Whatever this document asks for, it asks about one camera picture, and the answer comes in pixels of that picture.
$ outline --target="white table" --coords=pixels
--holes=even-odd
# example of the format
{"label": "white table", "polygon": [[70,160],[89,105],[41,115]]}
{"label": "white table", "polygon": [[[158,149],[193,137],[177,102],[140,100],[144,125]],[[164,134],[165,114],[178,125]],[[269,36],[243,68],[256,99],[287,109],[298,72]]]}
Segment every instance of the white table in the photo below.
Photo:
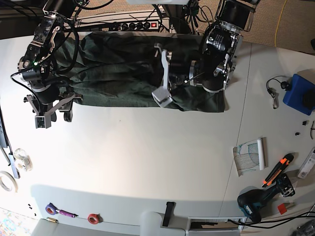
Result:
{"label": "white table", "polygon": [[[1,201],[0,207],[8,210],[33,216],[27,205],[31,202],[38,205],[37,216],[46,218],[45,206],[52,202],[82,218],[58,215],[61,223],[134,234],[139,232],[141,213],[164,213],[167,201],[177,203],[172,227],[185,228],[188,216],[242,216],[236,203],[242,189],[259,187],[288,152],[300,155],[289,170],[299,168],[314,145],[309,127],[302,126],[302,121],[313,118],[282,102],[274,111],[265,82],[274,75],[315,68],[315,57],[250,43],[244,43],[239,54],[225,93],[228,110],[222,114],[74,104],[72,123],[57,114],[51,128],[35,129],[31,107],[22,102],[28,92],[9,78],[31,39],[0,41],[5,127],[13,149],[23,148],[34,165],[32,171],[21,173],[18,193],[4,195],[8,201]],[[276,89],[281,99],[284,93]],[[267,137],[269,168],[238,178],[232,148],[258,137]],[[0,163],[2,170],[11,172],[4,158]],[[313,179],[309,176],[306,182]],[[292,199],[312,187],[299,187]],[[291,212],[312,204],[299,204]],[[110,223],[91,225],[86,220],[90,213],[100,213]]]}

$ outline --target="blue object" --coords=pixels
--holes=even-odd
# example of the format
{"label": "blue object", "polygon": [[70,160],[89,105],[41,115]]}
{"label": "blue object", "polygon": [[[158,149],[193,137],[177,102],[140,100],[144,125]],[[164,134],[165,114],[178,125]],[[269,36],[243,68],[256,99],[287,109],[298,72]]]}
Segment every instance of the blue object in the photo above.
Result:
{"label": "blue object", "polygon": [[284,104],[308,116],[311,115],[315,107],[312,107],[312,109],[305,107],[303,105],[303,95],[306,92],[315,89],[315,85],[297,74],[293,75],[291,85],[292,89],[287,91],[283,98]]}
{"label": "blue object", "polygon": [[45,209],[48,214],[51,214],[51,215],[58,214],[57,208],[52,203],[48,204]]}

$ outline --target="carpet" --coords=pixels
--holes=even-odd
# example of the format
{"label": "carpet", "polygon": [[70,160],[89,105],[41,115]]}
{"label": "carpet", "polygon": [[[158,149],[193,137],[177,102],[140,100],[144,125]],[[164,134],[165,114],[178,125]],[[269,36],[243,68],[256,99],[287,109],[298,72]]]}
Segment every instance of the carpet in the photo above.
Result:
{"label": "carpet", "polygon": [[[104,4],[105,0],[91,0],[89,7]],[[279,15],[285,0],[261,0],[258,5],[250,32],[244,32],[247,42],[274,46],[275,32]],[[210,7],[213,15],[219,0],[201,0],[200,6]],[[121,12],[153,9],[151,5],[129,5],[126,0],[114,0],[107,7],[98,10],[84,10],[80,16],[90,16],[105,12]],[[315,53],[310,41],[315,38],[315,2],[303,0],[287,0],[284,8],[277,36],[277,47]],[[206,23],[199,24],[199,31],[203,32]]]}

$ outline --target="white device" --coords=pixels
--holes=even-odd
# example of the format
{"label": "white device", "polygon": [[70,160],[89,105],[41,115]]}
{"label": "white device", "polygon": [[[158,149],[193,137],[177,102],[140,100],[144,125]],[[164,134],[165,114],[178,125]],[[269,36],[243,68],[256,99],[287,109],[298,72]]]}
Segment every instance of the white device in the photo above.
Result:
{"label": "white device", "polygon": [[265,158],[264,158],[264,149],[262,146],[262,139],[257,139],[258,145],[258,158],[259,158],[259,169],[262,171],[265,169]]}
{"label": "white device", "polygon": [[312,149],[310,154],[307,156],[306,160],[303,162],[297,176],[303,179],[306,178],[306,176],[311,172],[314,165],[315,165],[315,147]]}

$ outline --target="dark green fabric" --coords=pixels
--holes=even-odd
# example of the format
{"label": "dark green fabric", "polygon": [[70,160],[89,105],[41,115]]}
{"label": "dark green fabric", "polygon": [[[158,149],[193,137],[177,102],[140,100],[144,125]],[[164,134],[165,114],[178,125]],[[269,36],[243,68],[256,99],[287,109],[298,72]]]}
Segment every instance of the dark green fabric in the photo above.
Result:
{"label": "dark green fabric", "polygon": [[[80,41],[74,68],[66,74],[74,91],[83,95],[78,103],[104,107],[158,107],[151,92],[161,84],[163,67],[155,57],[155,43],[171,51],[189,55],[198,50],[198,40],[134,36],[131,33],[98,32]],[[58,65],[67,67],[74,51],[74,40],[69,38],[55,53]],[[174,96],[168,108],[181,111],[223,112],[223,92],[211,94],[200,87],[186,86]]]}

